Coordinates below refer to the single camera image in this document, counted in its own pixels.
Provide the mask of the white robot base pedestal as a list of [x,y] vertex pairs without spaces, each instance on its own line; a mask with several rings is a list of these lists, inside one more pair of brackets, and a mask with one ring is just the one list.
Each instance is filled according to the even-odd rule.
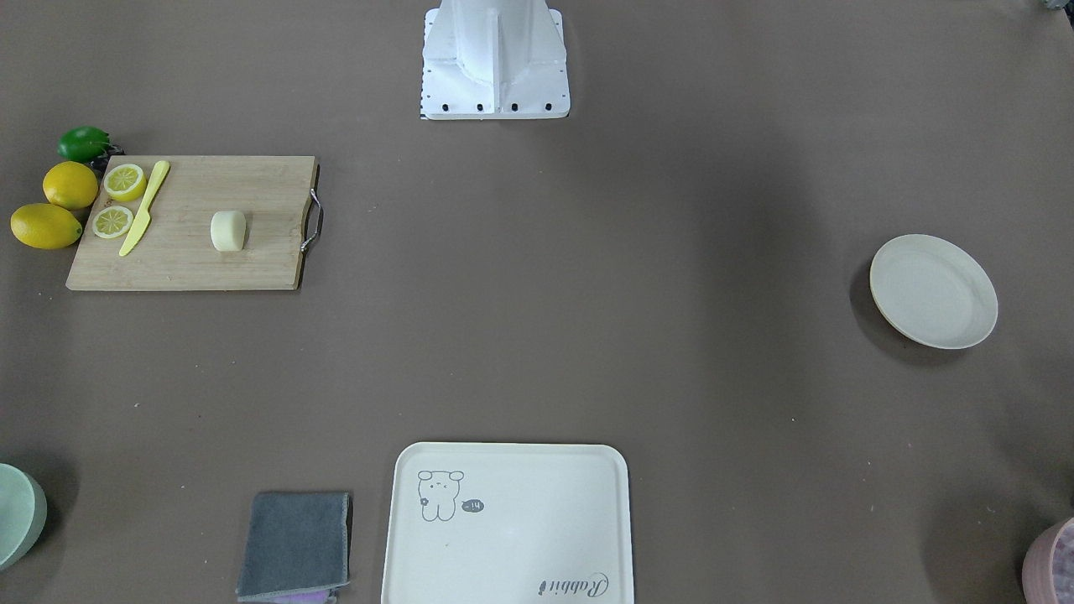
[[569,115],[563,17],[545,1],[442,1],[423,23],[421,118]]

